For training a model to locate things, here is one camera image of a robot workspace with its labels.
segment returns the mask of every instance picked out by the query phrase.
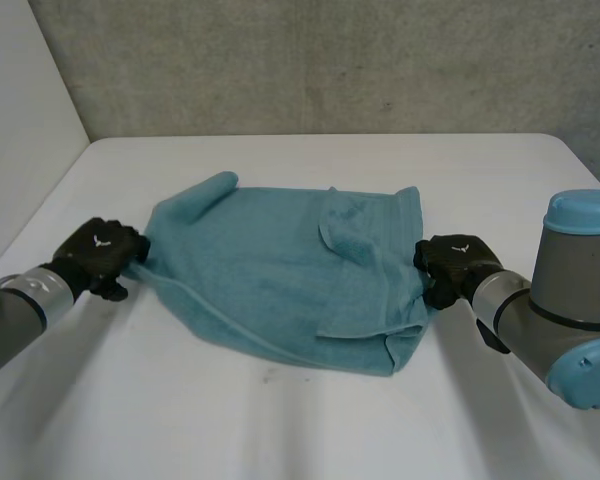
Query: towel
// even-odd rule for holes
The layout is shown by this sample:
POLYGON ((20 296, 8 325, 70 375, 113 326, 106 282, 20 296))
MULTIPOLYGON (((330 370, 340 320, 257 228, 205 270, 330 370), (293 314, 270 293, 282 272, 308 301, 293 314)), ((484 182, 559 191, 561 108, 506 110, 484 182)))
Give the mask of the towel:
POLYGON ((152 213, 127 274, 193 333, 291 365, 388 376, 429 316, 413 266, 418 190, 237 188, 223 172, 152 213))

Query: blue cap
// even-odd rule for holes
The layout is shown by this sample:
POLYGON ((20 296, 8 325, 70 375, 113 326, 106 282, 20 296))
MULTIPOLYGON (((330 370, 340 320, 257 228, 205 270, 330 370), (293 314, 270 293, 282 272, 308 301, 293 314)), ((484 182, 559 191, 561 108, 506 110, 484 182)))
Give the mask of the blue cap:
POLYGON ((569 235, 600 235, 600 190, 567 190, 554 195, 544 226, 569 235))
POLYGON ((549 390, 575 408, 600 408, 600 338, 562 355, 549 369, 549 390))

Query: gray concrete wall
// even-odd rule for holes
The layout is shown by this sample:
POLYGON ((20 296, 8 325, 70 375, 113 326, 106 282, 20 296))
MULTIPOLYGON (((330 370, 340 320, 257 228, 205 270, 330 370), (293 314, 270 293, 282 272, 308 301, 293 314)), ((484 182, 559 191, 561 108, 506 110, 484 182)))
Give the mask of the gray concrete wall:
POLYGON ((30 0, 91 139, 544 132, 600 179, 600 0, 30 0))

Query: white wall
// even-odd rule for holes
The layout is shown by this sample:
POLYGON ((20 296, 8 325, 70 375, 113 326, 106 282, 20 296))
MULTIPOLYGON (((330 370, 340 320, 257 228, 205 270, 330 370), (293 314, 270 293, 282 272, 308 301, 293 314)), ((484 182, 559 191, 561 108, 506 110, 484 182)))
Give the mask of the white wall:
POLYGON ((26 0, 0 0, 0 255, 88 143, 26 0))

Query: table surface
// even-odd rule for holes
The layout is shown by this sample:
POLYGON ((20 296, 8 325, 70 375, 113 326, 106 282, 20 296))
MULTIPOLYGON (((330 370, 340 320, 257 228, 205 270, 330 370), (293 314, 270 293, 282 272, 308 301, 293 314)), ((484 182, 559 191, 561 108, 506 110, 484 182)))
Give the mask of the table surface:
MULTIPOLYGON (((47 260, 92 216, 142 229, 222 171, 242 186, 420 189, 425 237, 471 233, 530 278, 552 194, 600 184, 545 135, 109 139, 91 145, 0 259, 47 260)), ((485 347, 462 302, 392 378, 207 344, 145 287, 85 295, 0 373, 0 479, 600 479, 600 412, 575 411, 485 347)))

